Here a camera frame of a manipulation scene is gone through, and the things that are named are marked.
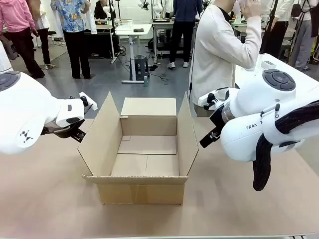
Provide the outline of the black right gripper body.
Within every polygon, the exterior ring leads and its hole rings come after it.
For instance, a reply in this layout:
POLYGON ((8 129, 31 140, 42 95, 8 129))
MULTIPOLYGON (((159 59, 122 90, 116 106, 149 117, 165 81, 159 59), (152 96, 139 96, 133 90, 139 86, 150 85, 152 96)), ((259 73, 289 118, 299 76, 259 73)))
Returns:
POLYGON ((223 127, 225 126, 225 122, 222 118, 222 110, 224 109, 224 104, 219 106, 213 114, 209 117, 210 121, 214 124, 215 128, 212 130, 213 132, 221 132, 223 127))

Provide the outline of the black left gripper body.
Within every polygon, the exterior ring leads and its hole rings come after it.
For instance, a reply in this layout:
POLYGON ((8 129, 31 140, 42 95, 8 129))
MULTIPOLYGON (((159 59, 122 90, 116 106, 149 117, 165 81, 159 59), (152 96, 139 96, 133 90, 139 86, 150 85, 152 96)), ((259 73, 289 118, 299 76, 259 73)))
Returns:
POLYGON ((80 128, 80 126, 83 124, 85 120, 82 119, 78 122, 75 122, 65 128, 61 128, 61 129, 54 129, 54 128, 48 128, 48 127, 44 127, 41 135, 45 135, 45 134, 54 134, 56 136, 58 136, 59 138, 69 138, 71 137, 71 130, 73 128, 80 128))

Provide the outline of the person's right hand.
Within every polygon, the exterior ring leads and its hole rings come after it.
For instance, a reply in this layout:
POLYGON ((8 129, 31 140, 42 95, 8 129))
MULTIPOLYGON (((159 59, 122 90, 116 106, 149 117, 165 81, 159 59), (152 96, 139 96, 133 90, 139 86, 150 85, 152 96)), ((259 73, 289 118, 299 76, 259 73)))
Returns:
POLYGON ((245 0, 240 2, 239 5, 245 19, 262 15, 262 5, 257 0, 245 0))

